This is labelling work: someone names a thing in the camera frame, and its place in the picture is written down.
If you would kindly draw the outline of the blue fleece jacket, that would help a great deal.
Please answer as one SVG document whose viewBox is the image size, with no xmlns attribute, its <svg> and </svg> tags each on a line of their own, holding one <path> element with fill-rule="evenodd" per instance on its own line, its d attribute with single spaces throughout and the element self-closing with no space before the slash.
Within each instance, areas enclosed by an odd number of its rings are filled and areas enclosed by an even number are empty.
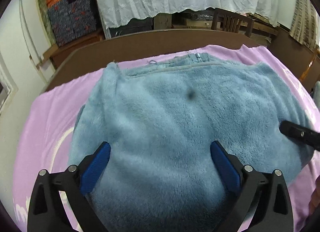
<svg viewBox="0 0 320 232">
<path fill-rule="evenodd" d="M 235 198 L 210 145 L 291 183 L 313 149 L 279 131 L 310 127 L 286 83 L 268 65 L 189 54 L 144 67 L 110 63 L 81 108 L 69 164 L 103 142 L 110 160 L 89 194 L 109 231 L 212 231 Z"/>
</svg>

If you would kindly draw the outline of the beige patterned curtain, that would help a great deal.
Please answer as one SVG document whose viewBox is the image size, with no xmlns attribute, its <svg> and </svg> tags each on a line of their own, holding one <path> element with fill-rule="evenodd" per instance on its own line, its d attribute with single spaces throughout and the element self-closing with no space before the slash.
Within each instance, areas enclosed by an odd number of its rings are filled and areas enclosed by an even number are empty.
<svg viewBox="0 0 320 232">
<path fill-rule="evenodd" d="M 314 50 L 317 44 L 317 16 L 310 0 L 296 0 L 290 36 L 311 50 Z"/>
</svg>

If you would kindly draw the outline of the brown bed footboard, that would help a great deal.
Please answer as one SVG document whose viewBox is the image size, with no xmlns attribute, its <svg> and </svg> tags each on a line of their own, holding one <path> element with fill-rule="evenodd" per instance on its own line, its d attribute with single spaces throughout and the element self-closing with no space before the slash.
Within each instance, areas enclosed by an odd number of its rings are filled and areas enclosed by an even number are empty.
<svg viewBox="0 0 320 232">
<path fill-rule="evenodd" d="M 114 37 L 76 49 L 58 67 L 42 93 L 83 75 L 106 67 L 110 62 L 133 61 L 180 51 L 219 45 L 240 49 L 242 45 L 257 47 L 251 38 L 233 32 L 204 29 L 170 29 L 145 31 Z"/>
</svg>

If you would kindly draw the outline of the left aluminium window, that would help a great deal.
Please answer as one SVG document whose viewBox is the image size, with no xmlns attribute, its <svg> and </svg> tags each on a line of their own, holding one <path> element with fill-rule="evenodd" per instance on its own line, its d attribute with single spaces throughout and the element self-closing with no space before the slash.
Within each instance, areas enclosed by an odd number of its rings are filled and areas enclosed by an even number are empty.
<svg viewBox="0 0 320 232">
<path fill-rule="evenodd" d="M 18 87 L 11 77 L 9 70 L 1 56 L 1 114 L 3 114 L 12 103 L 15 94 L 18 91 Z"/>
</svg>

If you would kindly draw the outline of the low brown wooden cabinet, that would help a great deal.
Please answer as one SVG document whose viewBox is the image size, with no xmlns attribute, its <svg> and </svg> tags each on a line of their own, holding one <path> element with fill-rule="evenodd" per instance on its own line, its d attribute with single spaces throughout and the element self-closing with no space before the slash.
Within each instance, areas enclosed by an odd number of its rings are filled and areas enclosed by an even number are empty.
<svg viewBox="0 0 320 232">
<path fill-rule="evenodd" d="M 65 61 L 65 59 L 76 49 L 82 48 L 92 43 L 100 42 L 105 39 L 102 29 L 99 29 L 95 32 L 82 36 L 74 41 L 69 42 L 68 44 L 59 47 L 57 51 L 54 51 L 50 55 L 50 60 L 55 69 L 57 69 Z"/>
</svg>

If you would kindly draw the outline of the dark wooden chair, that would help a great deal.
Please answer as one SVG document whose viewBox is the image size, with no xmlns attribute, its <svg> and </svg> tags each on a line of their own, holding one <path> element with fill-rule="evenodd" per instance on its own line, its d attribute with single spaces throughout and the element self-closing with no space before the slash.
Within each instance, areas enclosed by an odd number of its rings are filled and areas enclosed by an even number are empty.
<svg viewBox="0 0 320 232">
<path fill-rule="evenodd" d="M 242 23 L 247 23 L 245 35 L 250 38 L 253 30 L 254 20 L 244 15 L 223 10 L 220 8 L 214 9 L 212 30 L 217 30 L 217 23 L 219 18 L 223 18 L 222 30 L 226 32 L 238 33 Z"/>
</svg>

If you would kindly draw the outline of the white leaning board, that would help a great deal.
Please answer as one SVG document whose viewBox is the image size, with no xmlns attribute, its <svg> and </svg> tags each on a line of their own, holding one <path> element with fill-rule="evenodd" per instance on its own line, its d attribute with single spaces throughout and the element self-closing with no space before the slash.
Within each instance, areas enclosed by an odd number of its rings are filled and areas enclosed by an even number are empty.
<svg viewBox="0 0 320 232">
<path fill-rule="evenodd" d="M 38 0 L 19 0 L 23 37 L 31 59 L 42 67 L 47 61 L 44 53 L 52 46 L 44 27 Z"/>
</svg>

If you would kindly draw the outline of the floral storage boxes stack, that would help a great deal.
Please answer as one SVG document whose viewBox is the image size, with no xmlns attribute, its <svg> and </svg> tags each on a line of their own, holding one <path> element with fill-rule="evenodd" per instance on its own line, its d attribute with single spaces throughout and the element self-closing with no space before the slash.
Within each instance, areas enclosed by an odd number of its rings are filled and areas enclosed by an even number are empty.
<svg viewBox="0 0 320 232">
<path fill-rule="evenodd" d="M 47 0 L 47 8 L 59 47 L 101 27 L 96 0 Z"/>
</svg>

